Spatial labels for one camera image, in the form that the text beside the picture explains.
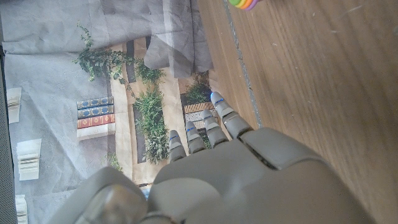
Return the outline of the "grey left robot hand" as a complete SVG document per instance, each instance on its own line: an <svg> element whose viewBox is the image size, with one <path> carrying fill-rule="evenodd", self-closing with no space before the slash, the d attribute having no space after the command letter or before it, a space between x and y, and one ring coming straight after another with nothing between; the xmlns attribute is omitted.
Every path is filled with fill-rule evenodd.
<svg viewBox="0 0 398 224"><path fill-rule="evenodd" d="M253 129L218 93L221 123L202 118L187 146L170 132L170 162L145 195L120 171L105 167L84 181L51 223L373 223L331 165L271 128Z"/></svg>

